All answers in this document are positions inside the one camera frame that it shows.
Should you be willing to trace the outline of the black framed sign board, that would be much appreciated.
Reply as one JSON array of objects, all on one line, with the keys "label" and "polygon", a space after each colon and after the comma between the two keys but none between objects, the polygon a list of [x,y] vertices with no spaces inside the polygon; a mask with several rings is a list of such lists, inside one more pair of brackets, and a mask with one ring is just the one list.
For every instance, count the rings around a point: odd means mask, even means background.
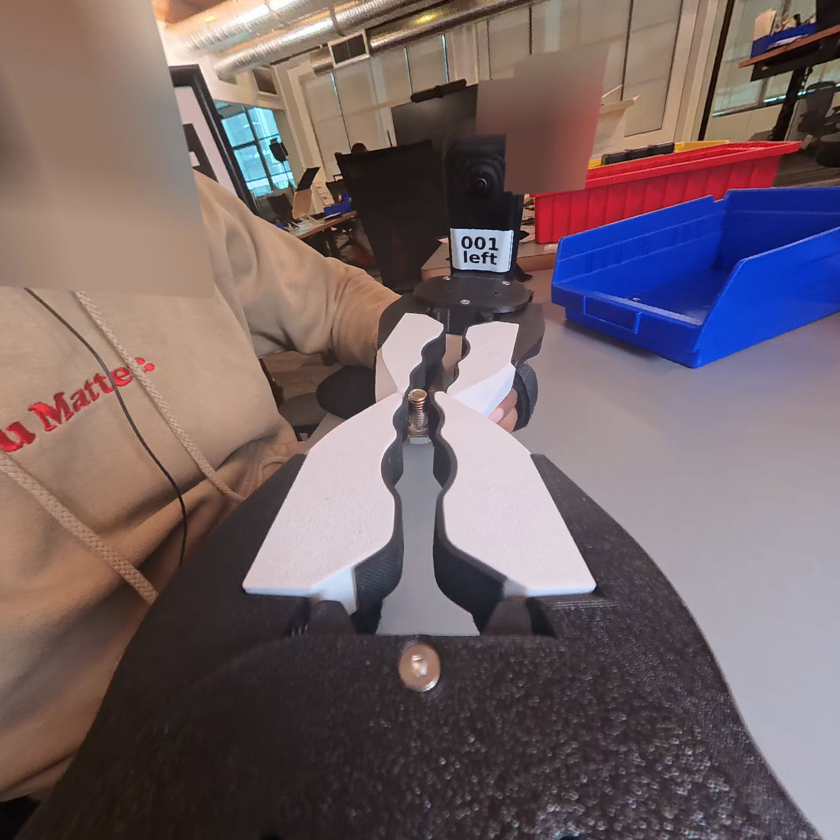
[{"label": "black framed sign board", "polygon": [[257,214],[256,200],[247,187],[200,67],[172,66],[170,75],[194,172],[220,184]]}]

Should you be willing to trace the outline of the black mesh office chair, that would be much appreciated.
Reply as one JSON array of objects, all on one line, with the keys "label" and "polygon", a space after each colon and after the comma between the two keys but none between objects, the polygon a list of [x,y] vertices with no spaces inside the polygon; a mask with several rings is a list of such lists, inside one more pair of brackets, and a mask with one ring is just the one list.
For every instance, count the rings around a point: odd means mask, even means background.
[{"label": "black mesh office chair", "polygon": [[448,234],[442,157],[429,140],[335,154],[384,286],[412,291]]}]

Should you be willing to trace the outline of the person's left forearm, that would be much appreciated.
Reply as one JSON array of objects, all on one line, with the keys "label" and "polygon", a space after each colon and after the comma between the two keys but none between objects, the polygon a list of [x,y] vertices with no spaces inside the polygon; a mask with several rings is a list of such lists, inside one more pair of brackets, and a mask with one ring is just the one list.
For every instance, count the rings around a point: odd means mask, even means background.
[{"label": "person's left forearm", "polygon": [[373,367],[380,319],[397,295],[254,215],[205,175],[194,179],[216,287],[255,353],[327,354]]}]

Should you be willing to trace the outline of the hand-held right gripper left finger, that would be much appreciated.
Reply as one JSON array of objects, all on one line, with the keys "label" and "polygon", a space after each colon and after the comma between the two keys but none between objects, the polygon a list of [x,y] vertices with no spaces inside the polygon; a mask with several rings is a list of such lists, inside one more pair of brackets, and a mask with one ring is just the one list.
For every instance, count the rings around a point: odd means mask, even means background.
[{"label": "hand-held right gripper left finger", "polygon": [[396,588],[403,526],[403,397],[342,422],[310,447],[243,580],[246,593],[370,609]]}]

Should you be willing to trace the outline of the blue plastic bin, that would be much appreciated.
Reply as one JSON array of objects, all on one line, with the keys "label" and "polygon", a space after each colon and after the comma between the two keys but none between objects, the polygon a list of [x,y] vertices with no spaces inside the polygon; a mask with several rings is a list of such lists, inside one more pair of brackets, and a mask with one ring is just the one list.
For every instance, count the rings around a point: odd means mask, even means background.
[{"label": "blue plastic bin", "polygon": [[562,238],[568,321],[697,369],[839,310],[837,185],[731,190]]}]

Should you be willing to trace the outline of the person's torso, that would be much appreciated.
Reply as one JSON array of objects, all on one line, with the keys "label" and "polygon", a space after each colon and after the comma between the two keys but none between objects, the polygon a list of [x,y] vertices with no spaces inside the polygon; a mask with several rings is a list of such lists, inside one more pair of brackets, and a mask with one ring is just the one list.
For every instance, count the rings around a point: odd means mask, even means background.
[{"label": "person's torso", "polygon": [[76,756],[154,598],[298,449],[209,298],[2,291],[2,804]]}]

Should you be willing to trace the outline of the person's left hand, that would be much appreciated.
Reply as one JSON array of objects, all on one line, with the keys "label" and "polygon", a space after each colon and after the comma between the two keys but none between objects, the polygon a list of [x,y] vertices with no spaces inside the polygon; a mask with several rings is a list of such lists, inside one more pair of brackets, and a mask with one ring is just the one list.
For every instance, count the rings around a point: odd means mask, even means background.
[{"label": "person's left hand", "polygon": [[499,405],[490,413],[488,419],[512,434],[522,428],[518,409],[519,393],[515,388],[511,388]]}]

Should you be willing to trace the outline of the black wrist rest pad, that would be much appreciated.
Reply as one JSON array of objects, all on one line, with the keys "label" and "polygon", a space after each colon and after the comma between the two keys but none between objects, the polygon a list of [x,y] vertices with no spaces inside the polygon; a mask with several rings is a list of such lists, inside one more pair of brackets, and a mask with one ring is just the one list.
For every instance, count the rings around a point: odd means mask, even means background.
[{"label": "black wrist rest pad", "polygon": [[347,421],[376,403],[375,371],[360,365],[341,367],[318,385],[316,400],[327,414]]}]

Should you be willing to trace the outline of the steel hex bolt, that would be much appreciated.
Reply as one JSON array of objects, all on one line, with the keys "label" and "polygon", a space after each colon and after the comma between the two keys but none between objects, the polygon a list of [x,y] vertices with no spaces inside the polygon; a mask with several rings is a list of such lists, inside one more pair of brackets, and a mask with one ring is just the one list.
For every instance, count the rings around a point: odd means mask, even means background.
[{"label": "steel hex bolt", "polygon": [[422,388],[413,388],[406,395],[408,425],[406,437],[412,445],[427,445],[431,442],[429,433],[429,394]]}]

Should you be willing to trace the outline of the red plastic bin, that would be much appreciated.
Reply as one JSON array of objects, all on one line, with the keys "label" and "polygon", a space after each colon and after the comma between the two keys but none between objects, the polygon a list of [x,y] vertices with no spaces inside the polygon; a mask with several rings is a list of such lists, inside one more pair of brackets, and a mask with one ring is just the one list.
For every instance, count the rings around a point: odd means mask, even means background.
[{"label": "red plastic bin", "polygon": [[534,196],[534,237],[541,245],[730,190],[772,186],[781,160],[801,141],[714,143],[691,150],[599,165],[580,190]]}]

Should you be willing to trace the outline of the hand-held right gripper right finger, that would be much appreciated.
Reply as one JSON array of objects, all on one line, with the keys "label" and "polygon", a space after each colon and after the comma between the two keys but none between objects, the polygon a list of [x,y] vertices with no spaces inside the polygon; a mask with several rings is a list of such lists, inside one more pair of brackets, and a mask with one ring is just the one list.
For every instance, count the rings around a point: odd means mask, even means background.
[{"label": "hand-held right gripper right finger", "polygon": [[472,617],[491,617],[509,597],[593,593],[595,578],[529,451],[454,396],[437,392],[434,404],[441,592]]}]

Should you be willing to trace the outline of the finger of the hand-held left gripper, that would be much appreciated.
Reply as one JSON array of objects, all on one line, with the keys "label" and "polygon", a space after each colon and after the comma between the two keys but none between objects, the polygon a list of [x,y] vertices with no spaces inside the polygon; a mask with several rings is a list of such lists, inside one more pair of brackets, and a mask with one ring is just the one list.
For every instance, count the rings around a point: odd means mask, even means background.
[{"label": "finger of the hand-held left gripper", "polygon": [[444,324],[420,313],[406,313],[377,351],[374,400],[426,391],[446,350]]},{"label": "finger of the hand-held left gripper", "polygon": [[511,361],[519,326],[492,321],[472,325],[463,337],[464,354],[456,365],[447,395],[489,418],[512,389]]}]

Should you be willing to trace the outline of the yellow plastic bin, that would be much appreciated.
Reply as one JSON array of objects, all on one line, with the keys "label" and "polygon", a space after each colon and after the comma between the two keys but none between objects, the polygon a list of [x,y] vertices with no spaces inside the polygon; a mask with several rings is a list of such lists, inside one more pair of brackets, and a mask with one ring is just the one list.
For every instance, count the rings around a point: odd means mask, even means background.
[{"label": "yellow plastic bin", "polygon": [[728,144],[728,140],[698,140],[655,143],[630,150],[617,150],[605,152],[601,157],[590,159],[587,168],[592,170],[604,165],[615,165],[630,161],[638,161],[665,154],[677,154],[689,151],[697,151],[720,144]]}]

